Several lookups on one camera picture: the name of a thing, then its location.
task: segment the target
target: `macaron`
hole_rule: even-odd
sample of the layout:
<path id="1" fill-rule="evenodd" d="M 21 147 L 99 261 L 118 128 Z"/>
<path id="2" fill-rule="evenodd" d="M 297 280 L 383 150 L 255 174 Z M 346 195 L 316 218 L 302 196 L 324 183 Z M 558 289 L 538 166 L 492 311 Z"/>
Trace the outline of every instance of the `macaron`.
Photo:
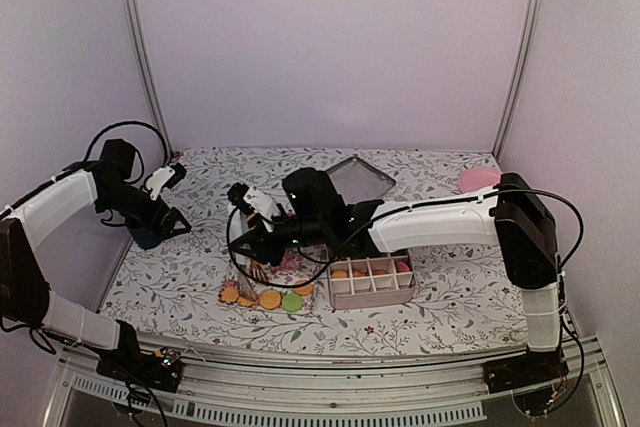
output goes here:
<path id="1" fill-rule="evenodd" d="M 267 310 L 275 310 L 280 307 L 282 294 L 277 290 L 267 290 L 260 294 L 260 305 Z"/>
<path id="2" fill-rule="evenodd" d="M 411 268 L 404 262 L 396 262 L 396 272 L 404 274 L 405 272 L 411 272 Z"/>
<path id="3" fill-rule="evenodd" d="M 240 298 L 240 293 L 238 289 L 233 287 L 225 287 L 220 291 L 220 301 L 225 304 L 235 304 L 238 298 Z"/>
<path id="4" fill-rule="evenodd" d="M 296 285 L 304 284 L 304 282 L 304 280 L 299 280 L 296 282 Z M 293 291 L 301 297 L 306 297 L 307 295 L 313 294 L 313 284 L 307 284 L 304 287 L 297 287 L 293 289 Z"/>
<path id="5" fill-rule="evenodd" d="M 332 279 L 347 279 L 349 278 L 349 274 L 347 274 L 346 270 L 334 270 L 331 272 Z"/>
<path id="6" fill-rule="evenodd" d="M 282 298 L 282 308 L 293 314 L 298 312 L 304 305 L 304 300 L 298 294 L 288 293 Z"/>

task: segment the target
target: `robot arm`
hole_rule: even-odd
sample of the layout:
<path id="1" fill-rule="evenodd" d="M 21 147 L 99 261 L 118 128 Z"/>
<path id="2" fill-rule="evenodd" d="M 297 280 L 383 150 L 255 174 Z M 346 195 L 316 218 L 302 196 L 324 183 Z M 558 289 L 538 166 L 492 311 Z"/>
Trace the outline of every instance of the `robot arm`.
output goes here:
<path id="1" fill-rule="evenodd" d="M 566 373 L 560 348 L 555 220 L 517 174 L 473 194 L 418 202 L 373 200 L 345 205 L 326 172 L 304 168 L 284 179 L 295 212 L 273 208 L 254 188 L 235 184 L 229 200 L 243 214 L 232 224 L 230 250 L 278 265 L 285 249 L 325 244 L 337 257 L 374 257 L 442 244 L 499 245 L 509 280 L 520 289 L 527 353 L 485 365 L 491 391 L 510 390 Z"/>
<path id="2" fill-rule="evenodd" d="M 157 195 L 163 186 L 172 187 L 181 180 L 184 168 L 167 166 L 150 176 L 146 183 L 155 187 L 152 198 L 125 181 L 131 175 L 134 152 L 133 146 L 121 139 L 108 140 L 100 160 L 71 166 L 19 206 L 8 207 L 0 220 L 0 313 L 98 352 L 100 374 L 125 380 L 124 369 L 145 379 L 150 387 L 174 390 L 180 365 L 173 363 L 171 353 L 143 354 L 133 327 L 59 296 L 50 289 L 34 255 L 50 233 L 90 205 L 98 213 L 119 212 L 143 249 L 190 231 L 182 214 Z"/>

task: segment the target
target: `pink macaron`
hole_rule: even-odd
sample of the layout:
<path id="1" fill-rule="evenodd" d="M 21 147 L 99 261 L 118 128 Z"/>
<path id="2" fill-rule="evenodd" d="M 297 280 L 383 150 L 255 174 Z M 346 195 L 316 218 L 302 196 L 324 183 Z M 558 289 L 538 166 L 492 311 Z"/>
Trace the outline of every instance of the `pink macaron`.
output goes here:
<path id="1" fill-rule="evenodd" d="M 396 272 L 399 274 L 404 274 L 405 272 L 411 272 L 411 269 L 404 262 L 396 262 Z"/>

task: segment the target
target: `black cable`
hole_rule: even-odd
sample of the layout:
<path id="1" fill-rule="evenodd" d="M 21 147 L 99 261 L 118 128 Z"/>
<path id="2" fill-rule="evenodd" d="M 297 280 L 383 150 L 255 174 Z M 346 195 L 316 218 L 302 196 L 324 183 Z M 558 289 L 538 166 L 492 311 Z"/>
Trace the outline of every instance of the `black cable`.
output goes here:
<path id="1" fill-rule="evenodd" d="M 562 317 L 562 328 L 565 330 L 567 334 L 569 334 L 569 337 L 573 339 L 573 341 L 578 346 L 578 350 L 580 350 L 580 372 L 578 373 L 578 378 L 576 379 L 576 383 L 574 384 L 573 389 L 571 389 L 571 392 L 569 392 L 566 396 L 560 399 L 560 402 L 558 402 L 557 404 L 554 404 L 553 407 L 551 407 L 551 410 L 547 412 L 548 414 L 555 412 L 560 407 L 562 407 L 567 402 L 569 402 L 569 400 L 571 400 L 574 394 L 578 391 L 578 387 L 580 386 L 580 382 L 582 381 L 582 377 L 584 376 L 585 354 L 584 354 L 584 347 L 582 347 L 582 342 L 580 342 L 578 335 L 569 329 L 569 327 L 567 326 L 567 323 L 564 320 L 564 317 Z"/>
<path id="2" fill-rule="evenodd" d="M 134 389 L 128 383 L 127 383 L 127 388 L 129 389 L 129 395 L 127 395 L 127 405 L 129 406 L 129 418 L 138 427 L 145 427 L 145 425 L 137 419 L 138 415 L 140 415 L 140 412 L 134 413 L 134 410 L 137 410 L 137 409 L 134 409 L 132 399 L 131 399 L 131 394 Z"/>
<path id="3" fill-rule="evenodd" d="M 146 129 L 153 131 L 158 136 L 158 139 L 160 139 L 160 144 L 162 144 L 162 151 L 164 153 L 163 165 L 169 164 L 169 162 L 171 161 L 171 156 L 169 154 L 169 147 L 167 147 L 167 141 L 165 140 L 164 136 L 156 127 L 154 127 L 151 124 L 148 124 L 147 122 L 142 122 L 140 120 L 123 120 L 122 122 L 116 122 L 115 124 L 107 125 L 104 129 L 98 132 L 98 134 L 93 138 L 93 140 L 89 144 L 89 147 L 87 147 L 87 152 L 84 155 L 83 163 L 86 163 L 89 160 L 89 157 L 91 157 L 91 151 L 93 150 L 93 147 L 96 145 L 98 140 L 100 140 L 100 138 L 104 134 L 106 134 L 110 130 L 116 129 L 118 127 L 123 127 L 125 125 L 138 125 L 140 127 L 144 127 Z"/>
<path id="4" fill-rule="evenodd" d="M 38 334 L 38 337 L 40 337 L 40 339 L 42 340 L 42 344 L 38 341 L 38 339 L 35 338 L 35 334 Z M 47 354 L 51 354 L 51 355 L 56 355 L 56 349 L 53 348 L 53 345 L 51 345 L 51 342 L 49 342 L 49 339 L 47 339 L 46 335 L 44 333 L 42 333 L 39 329 L 35 328 L 35 327 L 31 327 L 29 329 L 29 337 L 31 338 L 31 342 L 33 342 L 36 347 L 38 347 L 40 350 L 45 351 Z"/>
<path id="5" fill-rule="evenodd" d="M 563 204 L 565 204 L 567 207 L 569 207 L 572 212 L 575 214 L 576 219 L 578 220 L 578 225 L 579 225 L 579 233 L 578 233 L 578 238 L 575 242 L 575 244 L 573 245 L 573 247 L 571 248 L 571 250 L 569 251 L 569 253 L 567 254 L 567 256 L 564 258 L 564 260 L 560 263 L 559 265 L 559 271 L 562 272 L 562 268 L 566 265 L 567 261 L 571 258 L 571 256 L 576 252 L 576 250 L 578 250 L 578 247 L 580 246 L 580 244 L 582 243 L 582 239 L 584 237 L 584 221 L 582 219 L 582 215 L 580 214 L 580 211 L 577 209 L 577 207 L 575 205 L 573 205 L 569 200 L 565 199 L 564 197 L 558 195 L 558 194 L 554 194 L 552 192 L 547 192 L 545 190 L 538 190 L 538 189 L 504 189 L 504 190 L 496 190 L 493 192 L 489 192 L 488 194 L 482 195 L 482 196 L 473 196 L 473 197 L 457 197 L 457 198 L 453 198 L 453 199 L 435 199 L 435 200 L 427 200 L 427 201 L 423 201 L 423 202 L 418 202 L 416 204 L 413 205 L 405 205 L 403 207 L 398 207 L 397 209 L 393 209 L 390 210 L 388 212 L 384 212 L 376 217 L 373 217 L 372 219 L 368 220 L 367 222 L 365 222 L 363 225 L 361 225 L 358 229 L 355 230 L 355 232 L 353 232 L 353 234 L 351 234 L 339 247 L 338 249 L 336 249 L 336 251 L 334 252 L 333 256 L 331 257 L 331 259 L 329 259 L 327 262 L 322 263 L 320 269 L 308 280 L 295 284 L 295 285 L 286 285 L 286 284 L 276 284 L 274 282 L 266 282 L 263 281 L 257 277 L 254 277 L 252 275 L 250 275 L 248 272 L 246 272 L 245 269 L 243 269 L 239 264 L 238 261 L 235 258 L 235 254 L 231 251 L 231 223 L 233 221 L 233 217 L 235 216 L 236 212 L 239 210 L 238 207 L 234 208 L 233 211 L 231 212 L 231 214 L 229 215 L 229 218 L 227 220 L 227 228 L 226 228 L 226 241 L 227 241 L 227 250 L 229 251 L 229 258 L 231 259 L 231 263 L 233 264 L 233 266 L 241 273 L 243 274 L 245 277 L 253 280 L 254 282 L 257 282 L 259 284 L 262 285 L 266 285 L 268 287 L 276 287 L 276 288 L 280 288 L 280 289 L 294 289 L 294 288 L 300 288 L 300 287 L 304 287 L 305 285 L 309 285 L 313 282 L 315 282 L 323 273 L 324 271 L 326 271 L 329 266 L 331 264 L 333 264 L 336 260 L 338 260 L 340 258 L 340 253 L 344 250 L 344 248 L 349 245 L 349 243 L 357 236 L 360 234 L 360 232 L 362 232 L 364 229 L 369 228 L 374 222 L 377 222 L 378 220 L 384 219 L 385 217 L 389 217 L 391 215 L 395 215 L 397 213 L 400 212 L 404 212 L 407 210 L 413 210 L 413 209 L 418 209 L 418 208 L 422 208 L 422 207 L 429 207 L 429 206 L 435 206 L 435 205 L 450 205 L 450 204 L 459 204 L 459 203 L 466 203 L 466 202 L 475 202 L 475 201 L 479 201 L 482 199 L 489 199 L 491 197 L 496 197 L 502 194 L 511 194 L 511 193 L 519 193 L 519 194 L 534 194 L 534 195 L 541 195 L 543 197 L 549 197 L 552 199 L 555 199 L 559 202 L 562 202 Z"/>
<path id="6" fill-rule="evenodd" d="M 132 146 L 133 149 L 135 150 L 136 155 L 138 156 L 138 160 L 140 161 L 140 175 L 135 179 L 135 180 L 127 180 L 125 181 L 125 184 L 128 185 L 133 185 L 133 184 L 137 184 L 138 182 L 140 182 L 140 179 L 142 179 L 142 177 L 144 177 L 144 160 L 142 160 L 142 154 L 140 153 L 140 150 L 138 150 L 138 148 L 136 146 Z"/>
<path id="7" fill-rule="evenodd" d="M 113 367 L 115 367 L 121 373 L 123 373 L 124 375 L 129 377 L 134 384 L 139 385 L 140 387 L 142 387 L 144 390 L 146 390 L 149 393 L 149 395 L 153 399 L 154 404 L 156 404 L 156 407 L 158 408 L 158 412 L 160 413 L 160 417 L 162 417 L 162 425 L 163 425 L 163 427 L 169 427 L 169 421 L 167 420 L 167 416 L 164 413 L 164 409 L 162 408 L 162 405 L 160 405 L 160 401 L 158 400 L 158 397 L 156 397 L 156 394 L 154 394 L 153 391 L 149 387 L 147 387 L 147 384 L 142 382 L 137 376 L 133 375 L 131 372 L 129 372 L 129 370 L 125 369 L 124 367 L 122 367 L 117 362 L 107 361 L 107 363 L 112 365 Z"/>
<path id="8" fill-rule="evenodd" d="M 29 324 L 15 324 L 12 325 L 11 327 L 7 327 L 4 325 L 4 318 L 2 317 L 2 314 L 0 312 L 0 330 L 2 330 L 2 332 L 5 333 L 9 333 L 9 332 L 15 332 L 16 330 L 19 329 L 28 329 L 29 327 L 31 327 Z"/>
<path id="9" fill-rule="evenodd" d="M 111 221 L 113 220 L 113 210 L 109 210 L 109 218 L 108 219 L 100 219 L 100 223 L 105 227 L 126 227 L 126 223 L 121 222 L 119 224 L 114 224 Z"/>

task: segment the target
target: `floral tablecloth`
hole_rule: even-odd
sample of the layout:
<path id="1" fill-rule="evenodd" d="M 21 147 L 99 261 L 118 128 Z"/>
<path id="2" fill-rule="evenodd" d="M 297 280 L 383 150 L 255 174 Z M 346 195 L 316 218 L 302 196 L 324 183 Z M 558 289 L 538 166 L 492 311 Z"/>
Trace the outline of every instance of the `floral tablecloth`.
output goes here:
<path id="1" fill-rule="evenodd" d="M 461 353 L 524 343 L 521 301 L 506 278 L 498 247 L 414 249 L 419 290 L 408 304 L 335 311 L 326 279 L 316 285 L 312 312 L 251 311 L 218 302 L 230 268 L 225 246 L 226 191 L 255 185 L 285 206 L 280 182 L 310 166 L 326 169 L 357 153 L 391 175 L 385 198 L 416 200 L 458 192 L 469 167 L 496 167 L 489 154 L 324 148 L 190 149 L 180 162 L 187 177 L 164 194 L 193 225 L 190 234 L 150 251 L 133 246 L 102 313 L 139 330 L 187 341 L 288 353 L 413 355 Z"/>

